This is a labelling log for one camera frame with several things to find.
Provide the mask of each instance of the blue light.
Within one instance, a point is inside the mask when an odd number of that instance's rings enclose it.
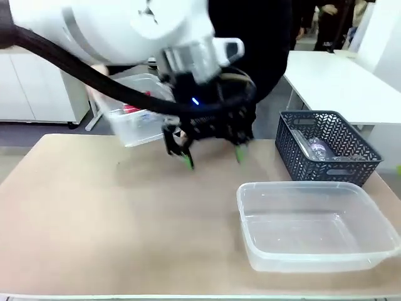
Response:
[[[192,101],[193,101],[196,105],[199,105],[199,102],[196,100],[195,97],[192,97]]]

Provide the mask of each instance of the red object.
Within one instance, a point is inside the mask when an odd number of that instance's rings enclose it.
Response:
[[[152,96],[152,94],[150,93],[150,91],[146,91],[146,92],[145,92],[145,95],[147,95],[147,96]],[[134,112],[138,112],[138,111],[142,111],[142,110],[143,110],[143,109],[141,109],[141,108],[135,108],[135,107],[132,106],[132,105],[124,105],[124,106],[123,106],[123,109],[124,109],[124,112],[125,112],[126,114],[134,113]]]

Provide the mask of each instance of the white cabinet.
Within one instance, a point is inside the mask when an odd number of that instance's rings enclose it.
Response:
[[[34,119],[9,55],[0,55],[0,120]]]
[[[0,60],[0,87],[8,87],[0,94],[0,120],[79,124],[88,112],[84,85],[53,64],[18,48]]]

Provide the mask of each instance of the caster wheel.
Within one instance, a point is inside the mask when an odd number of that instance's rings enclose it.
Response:
[[[70,130],[75,130],[79,124],[73,124],[72,122],[67,122],[67,126]]]

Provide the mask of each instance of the cabinet door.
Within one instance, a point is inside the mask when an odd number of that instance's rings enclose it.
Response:
[[[0,54],[0,120],[34,119],[10,56]]]
[[[37,121],[75,121],[57,67],[32,53],[13,54],[11,59]]]

